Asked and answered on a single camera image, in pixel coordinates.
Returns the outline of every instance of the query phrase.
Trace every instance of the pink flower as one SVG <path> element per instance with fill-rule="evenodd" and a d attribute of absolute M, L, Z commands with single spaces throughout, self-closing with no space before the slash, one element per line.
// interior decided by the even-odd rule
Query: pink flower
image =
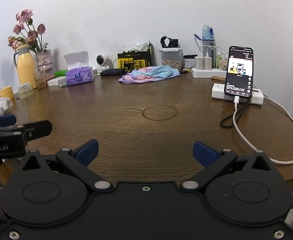
<path fill-rule="evenodd" d="M 46 28 L 45 28 L 45 25 L 43 23 L 41 23 L 39 26 L 38 26 L 38 32 L 39 34 L 44 34 L 46 31 Z"/>
<path fill-rule="evenodd" d="M 13 43 L 12 43 L 12 49 L 14 49 L 14 50 L 16 50 L 17 49 L 17 46 L 16 46 L 16 44 L 18 43 L 18 41 L 17 40 L 15 40 L 15 41 L 13 41 Z"/>
<path fill-rule="evenodd" d="M 12 37 L 12 36 L 8 37 L 8 45 L 11 47 L 15 40 L 16 40 L 15 37 Z"/>
<path fill-rule="evenodd" d="M 27 34 L 27 37 L 36 40 L 36 38 L 38 37 L 38 34 L 39 33 L 37 31 L 29 31 Z"/>
<path fill-rule="evenodd" d="M 20 13 L 20 21 L 21 22 L 28 22 L 31 19 L 32 15 L 33 15 L 32 11 L 33 10 L 31 10 L 31 9 L 24 9 Z"/>
<path fill-rule="evenodd" d="M 23 24 L 23 22 L 19 22 L 19 23 L 17 24 L 17 26 L 18 26 L 21 30 L 24 30 L 24 24 Z"/>
<path fill-rule="evenodd" d="M 19 35 L 21 33 L 21 27 L 16 24 L 13 28 L 13 32 Z"/>
<path fill-rule="evenodd" d="M 22 45 L 22 42 L 18 41 L 18 42 L 16 43 L 16 48 L 18 49 L 21 45 Z"/>
<path fill-rule="evenodd" d="M 34 39 L 33 37 L 28 37 L 26 39 L 27 41 L 27 44 L 29 44 L 30 46 L 33 46 L 33 45 L 37 45 L 38 44 L 38 41 L 36 39 Z"/>

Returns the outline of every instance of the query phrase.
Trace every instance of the white box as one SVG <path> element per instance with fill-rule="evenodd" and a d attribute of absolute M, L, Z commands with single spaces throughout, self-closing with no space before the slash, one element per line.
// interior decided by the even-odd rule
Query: white box
<path fill-rule="evenodd" d="M 59 86 L 63 82 L 66 82 L 66 77 L 56 77 L 47 81 L 48 87 Z"/>
<path fill-rule="evenodd" d="M 218 68 L 212 68 L 212 70 L 196 70 L 195 68 L 193 68 L 191 70 L 191 73 L 194 78 L 211 78 L 213 76 L 221 78 L 226 77 L 226 71 Z"/>

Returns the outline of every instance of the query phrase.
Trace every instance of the power strip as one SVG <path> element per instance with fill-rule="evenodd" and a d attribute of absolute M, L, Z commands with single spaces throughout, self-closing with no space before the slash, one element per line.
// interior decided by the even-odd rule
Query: power strip
<path fill-rule="evenodd" d="M 191 73 L 194 78 L 211 78 L 213 76 L 222 78 L 226 77 L 226 71 L 218 68 L 212 68 L 211 70 L 196 70 L 195 68 L 192 68 Z"/>
<path fill-rule="evenodd" d="M 217 84 L 217 83 L 215 83 L 212 87 L 212 98 L 234 101 L 234 97 L 228 96 L 224 93 L 224 84 Z M 261 104 L 263 104 L 263 99 L 264 99 L 264 95 L 261 92 L 261 90 L 253 88 L 253 95 L 251 97 L 251 104 L 261 105 Z M 244 103 L 245 101 L 246 101 L 245 98 L 240 98 L 240 102 Z"/>

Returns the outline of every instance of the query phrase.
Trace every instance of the screw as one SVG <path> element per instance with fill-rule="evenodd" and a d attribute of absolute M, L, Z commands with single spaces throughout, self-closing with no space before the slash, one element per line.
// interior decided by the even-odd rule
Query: screw
<path fill-rule="evenodd" d="M 111 184 L 108 181 L 100 180 L 94 183 L 94 187 L 96 187 L 97 189 L 107 189 L 111 187 Z"/>
<path fill-rule="evenodd" d="M 10 233 L 8 233 L 8 236 L 12 239 L 12 240 L 17 240 L 20 238 L 20 235 L 18 232 L 16 231 L 11 231 Z"/>
<path fill-rule="evenodd" d="M 283 230 L 278 230 L 274 233 L 274 238 L 275 239 L 282 239 L 284 237 L 284 231 Z"/>
<path fill-rule="evenodd" d="M 182 186 L 186 189 L 196 189 L 199 184 L 196 181 L 188 180 L 183 182 Z"/>
<path fill-rule="evenodd" d="M 142 190 L 143 190 L 143 191 L 150 191 L 150 190 L 151 190 L 151 188 L 150 188 L 150 187 L 148 187 L 148 186 L 145 186 L 145 187 L 143 187 L 143 188 L 142 188 Z"/>

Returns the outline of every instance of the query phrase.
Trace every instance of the security camera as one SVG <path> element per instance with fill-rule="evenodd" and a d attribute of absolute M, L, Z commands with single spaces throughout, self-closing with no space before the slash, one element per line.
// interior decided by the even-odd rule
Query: security camera
<path fill-rule="evenodd" d="M 101 71 L 113 68 L 112 62 L 110 60 L 110 57 L 107 54 L 105 54 L 105 55 L 102 55 L 102 54 L 97 55 L 96 56 L 96 62 L 100 66 Z"/>

